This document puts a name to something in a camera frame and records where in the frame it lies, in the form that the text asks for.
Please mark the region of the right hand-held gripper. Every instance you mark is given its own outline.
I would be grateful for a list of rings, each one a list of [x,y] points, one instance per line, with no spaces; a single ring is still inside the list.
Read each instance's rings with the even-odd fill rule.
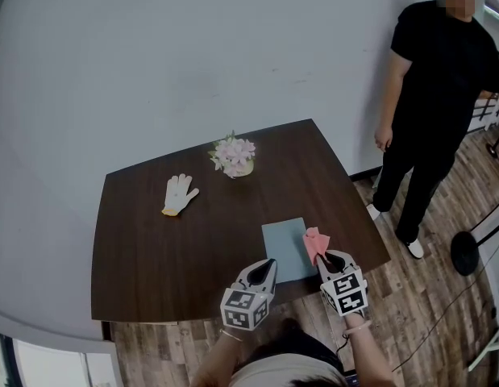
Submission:
[[[367,281],[352,256],[346,252],[327,250],[324,256],[316,256],[322,278],[322,294],[340,317],[356,313],[368,307]]]

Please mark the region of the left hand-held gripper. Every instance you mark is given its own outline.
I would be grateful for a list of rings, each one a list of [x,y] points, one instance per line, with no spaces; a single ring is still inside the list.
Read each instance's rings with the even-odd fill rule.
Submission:
[[[225,327],[254,331],[269,315],[277,280],[273,258],[244,268],[222,296],[220,311]]]

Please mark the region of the pink cloth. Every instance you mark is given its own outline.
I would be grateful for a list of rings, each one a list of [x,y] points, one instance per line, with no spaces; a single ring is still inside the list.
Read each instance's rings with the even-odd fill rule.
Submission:
[[[302,238],[310,262],[314,267],[318,265],[317,258],[319,256],[326,260],[326,251],[330,243],[329,236],[321,234],[317,227],[310,227]]]

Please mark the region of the blue-grey notebook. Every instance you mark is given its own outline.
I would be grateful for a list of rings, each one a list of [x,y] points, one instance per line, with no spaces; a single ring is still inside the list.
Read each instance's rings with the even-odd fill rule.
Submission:
[[[266,255],[277,261],[277,284],[302,280],[318,273],[303,242],[306,233],[303,218],[264,224],[261,228]]]

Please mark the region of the person's right forearm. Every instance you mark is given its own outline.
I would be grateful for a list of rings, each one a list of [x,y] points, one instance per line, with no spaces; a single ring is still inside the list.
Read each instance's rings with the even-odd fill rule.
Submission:
[[[346,329],[357,327],[367,321],[360,314],[354,313],[343,318]],[[396,387],[393,381],[393,372],[376,343],[370,327],[349,335],[348,339],[351,343],[360,387]]]

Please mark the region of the person's left forearm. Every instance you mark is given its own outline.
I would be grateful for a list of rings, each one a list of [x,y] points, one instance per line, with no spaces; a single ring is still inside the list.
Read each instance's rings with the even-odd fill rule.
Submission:
[[[224,328],[207,357],[201,362],[190,387],[228,387],[248,332]]]

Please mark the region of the pink bangle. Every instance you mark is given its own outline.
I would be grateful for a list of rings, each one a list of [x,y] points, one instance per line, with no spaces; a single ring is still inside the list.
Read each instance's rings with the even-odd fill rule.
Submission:
[[[363,330],[364,328],[368,328],[370,327],[370,325],[372,324],[372,321],[371,320],[367,320],[365,322],[363,322],[362,324],[360,324],[359,326],[357,327],[351,327],[351,328],[347,328],[344,332],[344,334],[346,336],[349,336],[351,334],[354,334],[356,333],[357,331],[361,331]]]

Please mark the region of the person's black trousers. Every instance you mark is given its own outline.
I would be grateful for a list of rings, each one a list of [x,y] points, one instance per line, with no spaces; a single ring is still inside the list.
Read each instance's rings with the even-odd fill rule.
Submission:
[[[316,338],[304,332],[300,323],[294,318],[284,319],[281,322],[277,336],[260,345],[244,362],[235,367],[234,372],[257,360],[282,354],[308,356],[328,363],[339,372],[344,372],[343,364],[337,354]]]

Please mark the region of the person's beige shirt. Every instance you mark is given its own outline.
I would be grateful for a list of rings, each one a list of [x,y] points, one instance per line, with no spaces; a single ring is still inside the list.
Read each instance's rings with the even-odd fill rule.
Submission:
[[[347,387],[343,374],[331,364],[298,354],[270,356],[236,371],[229,387],[294,387],[294,382],[327,381],[329,387]]]

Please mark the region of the white work glove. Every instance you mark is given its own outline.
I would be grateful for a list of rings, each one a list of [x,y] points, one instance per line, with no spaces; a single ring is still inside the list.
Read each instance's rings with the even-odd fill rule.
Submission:
[[[168,180],[162,214],[169,217],[178,216],[199,194],[198,188],[189,191],[192,180],[190,175],[184,173],[174,175]]]

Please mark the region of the pink flowers in cream pot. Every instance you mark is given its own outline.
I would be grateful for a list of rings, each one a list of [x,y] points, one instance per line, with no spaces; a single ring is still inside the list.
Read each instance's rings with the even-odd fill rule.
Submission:
[[[222,171],[231,179],[245,177],[254,170],[256,146],[249,139],[241,139],[235,132],[213,142],[214,149],[208,151],[215,171]]]

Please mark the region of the white shelf with black bars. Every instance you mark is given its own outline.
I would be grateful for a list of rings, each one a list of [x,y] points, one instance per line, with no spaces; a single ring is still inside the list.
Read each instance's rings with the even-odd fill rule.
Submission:
[[[487,98],[478,99],[473,111],[468,133],[488,130],[499,123],[499,94],[491,94]]]

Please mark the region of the window with dark frame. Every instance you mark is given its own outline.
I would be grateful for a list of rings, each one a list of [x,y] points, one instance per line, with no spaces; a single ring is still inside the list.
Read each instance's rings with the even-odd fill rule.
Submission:
[[[122,387],[109,354],[68,352],[0,335],[0,387]]]

